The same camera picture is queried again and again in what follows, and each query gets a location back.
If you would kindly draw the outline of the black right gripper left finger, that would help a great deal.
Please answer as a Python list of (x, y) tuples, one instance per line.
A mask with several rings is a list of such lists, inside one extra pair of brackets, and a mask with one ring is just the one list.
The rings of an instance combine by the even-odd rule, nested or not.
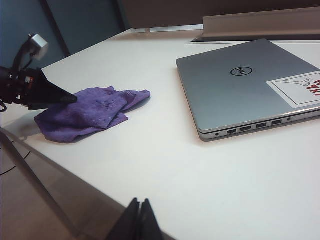
[(140, 202), (134, 198), (106, 237), (107, 240), (135, 240)]

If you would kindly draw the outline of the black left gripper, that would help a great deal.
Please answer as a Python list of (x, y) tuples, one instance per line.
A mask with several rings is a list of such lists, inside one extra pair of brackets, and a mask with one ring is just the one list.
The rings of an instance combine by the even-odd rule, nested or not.
[(55, 104), (72, 104), (77, 97), (48, 81), (40, 68), (16, 71), (0, 67), (0, 104), (18, 104), (28, 110), (47, 109)]

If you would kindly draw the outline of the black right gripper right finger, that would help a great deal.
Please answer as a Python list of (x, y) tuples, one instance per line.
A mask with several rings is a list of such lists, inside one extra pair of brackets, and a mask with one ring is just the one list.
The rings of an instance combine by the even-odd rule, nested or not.
[(148, 198), (141, 205), (137, 232), (137, 240), (162, 240), (163, 234)]

